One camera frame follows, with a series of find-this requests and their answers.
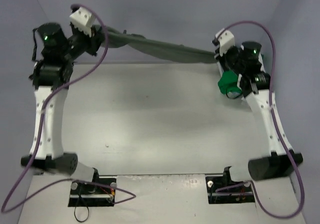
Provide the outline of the grey t shirt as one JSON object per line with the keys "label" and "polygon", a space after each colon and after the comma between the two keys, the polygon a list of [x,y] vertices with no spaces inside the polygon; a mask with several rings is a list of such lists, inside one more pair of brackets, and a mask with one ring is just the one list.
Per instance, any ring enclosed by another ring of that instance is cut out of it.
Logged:
{"label": "grey t shirt", "polygon": [[176,63],[215,64],[218,62],[214,52],[151,40],[139,34],[120,32],[112,27],[107,27],[107,33],[107,40],[102,43],[102,47],[118,49],[129,46],[143,54]]}

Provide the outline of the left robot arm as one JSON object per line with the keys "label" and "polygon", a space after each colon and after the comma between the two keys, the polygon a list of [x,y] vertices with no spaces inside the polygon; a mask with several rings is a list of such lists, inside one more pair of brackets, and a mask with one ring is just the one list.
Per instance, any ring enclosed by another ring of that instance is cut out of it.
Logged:
{"label": "left robot arm", "polygon": [[36,100],[34,141],[28,155],[21,157],[25,168],[39,169],[82,180],[82,188],[90,194],[100,187],[98,170],[80,163],[76,153],[65,152],[62,145],[63,109],[70,85],[74,62],[83,53],[97,55],[107,40],[107,29],[94,25],[85,33],[71,25],[67,38],[58,23],[46,23],[33,30],[44,44],[43,58],[38,60],[30,75]]}

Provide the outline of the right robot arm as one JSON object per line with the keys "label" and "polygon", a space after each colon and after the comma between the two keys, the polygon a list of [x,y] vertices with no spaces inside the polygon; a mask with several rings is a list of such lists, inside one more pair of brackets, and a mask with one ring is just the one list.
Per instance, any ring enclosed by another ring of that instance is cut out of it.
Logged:
{"label": "right robot arm", "polygon": [[258,145],[261,154],[242,165],[225,168],[221,177],[222,186],[232,190],[241,181],[261,181],[290,176],[294,167],[303,162],[301,153],[295,152],[286,140],[276,109],[275,94],[270,91],[271,76],[265,72],[260,54],[261,44],[254,41],[243,42],[236,47],[234,41],[228,43],[213,41],[216,59],[223,71],[236,74],[237,86],[249,105],[258,131]]}

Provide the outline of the green t shirt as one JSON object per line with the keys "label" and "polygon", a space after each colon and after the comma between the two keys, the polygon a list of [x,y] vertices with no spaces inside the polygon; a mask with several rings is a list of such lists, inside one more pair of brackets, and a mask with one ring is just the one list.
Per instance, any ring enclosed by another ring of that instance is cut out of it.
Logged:
{"label": "green t shirt", "polygon": [[218,87],[228,98],[236,99],[258,94],[270,86],[270,75],[262,70],[262,63],[255,57],[239,55],[241,70],[222,70]]}

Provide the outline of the white laundry basket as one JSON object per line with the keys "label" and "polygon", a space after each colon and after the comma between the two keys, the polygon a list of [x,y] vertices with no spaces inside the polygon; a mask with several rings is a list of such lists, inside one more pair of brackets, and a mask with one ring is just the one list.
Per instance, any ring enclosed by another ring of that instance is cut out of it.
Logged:
{"label": "white laundry basket", "polygon": [[271,75],[264,69],[261,44],[243,42],[240,47],[231,47],[217,59],[221,74],[218,87],[227,98],[246,98],[251,93],[267,91],[269,99],[272,99]]}

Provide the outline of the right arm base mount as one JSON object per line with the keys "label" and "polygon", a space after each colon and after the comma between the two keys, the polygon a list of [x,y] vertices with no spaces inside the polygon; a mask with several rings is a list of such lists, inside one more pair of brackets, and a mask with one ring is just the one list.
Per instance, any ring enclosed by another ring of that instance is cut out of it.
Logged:
{"label": "right arm base mount", "polygon": [[250,183],[227,181],[223,175],[206,175],[209,204],[255,203]]}

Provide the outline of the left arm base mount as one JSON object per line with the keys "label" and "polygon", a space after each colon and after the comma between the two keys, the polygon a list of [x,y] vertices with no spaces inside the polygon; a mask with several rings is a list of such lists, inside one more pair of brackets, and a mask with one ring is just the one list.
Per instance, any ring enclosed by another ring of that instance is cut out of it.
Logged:
{"label": "left arm base mount", "polygon": [[103,186],[95,186],[72,182],[69,192],[68,207],[113,207],[117,186],[116,177],[99,177],[97,182]]}

